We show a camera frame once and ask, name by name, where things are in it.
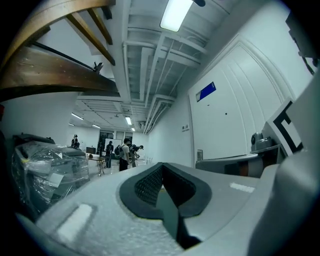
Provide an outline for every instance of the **person wearing white shirt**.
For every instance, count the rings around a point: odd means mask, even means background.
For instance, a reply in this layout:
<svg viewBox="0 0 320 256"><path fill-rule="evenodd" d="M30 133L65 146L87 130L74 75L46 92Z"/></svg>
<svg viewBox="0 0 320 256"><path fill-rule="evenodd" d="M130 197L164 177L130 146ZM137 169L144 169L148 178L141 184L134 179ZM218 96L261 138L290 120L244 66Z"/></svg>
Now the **person wearing white shirt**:
<svg viewBox="0 0 320 256"><path fill-rule="evenodd" d="M130 139L125 138L123 142L124 144L121 145L121 148L123 150L123 156L120 157L119 160L119 172L127 170L129 164L129 145L131 144L131 141Z"/></svg>

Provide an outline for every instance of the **plastic-wrapped object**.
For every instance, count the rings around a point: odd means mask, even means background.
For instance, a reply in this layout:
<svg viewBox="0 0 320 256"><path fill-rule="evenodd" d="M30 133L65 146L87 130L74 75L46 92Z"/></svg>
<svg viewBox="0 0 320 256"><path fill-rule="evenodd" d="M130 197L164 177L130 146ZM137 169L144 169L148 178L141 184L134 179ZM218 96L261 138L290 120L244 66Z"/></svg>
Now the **plastic-wrapped object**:
<svg viewBox="0 0 320 256"><path fill-rule="evenodd" d="M34 220L90 180L85 153L38 141L15 147L12 176Z"/></svg>

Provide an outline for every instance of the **door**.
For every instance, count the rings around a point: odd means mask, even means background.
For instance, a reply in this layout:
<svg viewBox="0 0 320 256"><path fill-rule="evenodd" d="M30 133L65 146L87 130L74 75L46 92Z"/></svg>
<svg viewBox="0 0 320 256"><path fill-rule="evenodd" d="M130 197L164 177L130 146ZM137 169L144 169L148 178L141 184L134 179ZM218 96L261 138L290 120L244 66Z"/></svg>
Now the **door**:
<svg viewBox="0 0 320 256"><path fill-rule="evenodd" d="M256 59L237 44L189 90L195 156L197 150L203 159L248 154L252 134L280 107L275 83ZM212 82L216 90L197 102Z"/></svg>

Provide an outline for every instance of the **ceiling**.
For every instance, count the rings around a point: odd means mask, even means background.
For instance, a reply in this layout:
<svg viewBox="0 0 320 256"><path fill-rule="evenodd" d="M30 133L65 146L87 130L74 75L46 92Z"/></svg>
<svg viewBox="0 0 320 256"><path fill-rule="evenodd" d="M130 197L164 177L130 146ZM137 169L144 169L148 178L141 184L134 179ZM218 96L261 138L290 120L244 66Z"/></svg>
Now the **ceiling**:
<svg viewBox="0 0 320 256"><path fill-rule="evenodd" d="M137 132L143 132L149 111L156 112L156 119L172 104L164 102L155 108L154 95L177 97L179 81L186 72L200 66L202 56L208 54L206 45L214 30L237 2L206 0L204 7L193 3L178 32L160 28L168 0L116 0L116 5L110 8L112 19L108 20L99 9L113 40L113 45L105 44L105 47L114 57L115 66L111 66L83 36L81 39L88 45L90 54L103 62L100 74L114 79L120 98L83 93L76 101L74 113L84 121L70 116L70 122L87 127L95 124L103 130L131 131L134 127ZM103 41L89 14L83 11L80 15ZM132 126L127 124L125 117L131 117Z"/></svg>

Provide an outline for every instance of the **black pants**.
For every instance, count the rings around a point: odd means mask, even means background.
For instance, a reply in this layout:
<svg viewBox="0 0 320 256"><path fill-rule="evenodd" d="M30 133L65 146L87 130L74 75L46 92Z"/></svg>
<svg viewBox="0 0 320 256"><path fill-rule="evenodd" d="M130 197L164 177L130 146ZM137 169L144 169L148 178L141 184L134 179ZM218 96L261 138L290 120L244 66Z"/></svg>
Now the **black pants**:
<svg viewBox="0 0 320 256"><path fill-rule="evenodd" d="M128 162L121 157L119 160L119 172L127 169L128 169Z"/></svg>
<svg viewBox="0 0 320 256"><path fill-rule="evenodd" d="M105 155L105 167L111 168L111 155L110 154Z"/></svg>

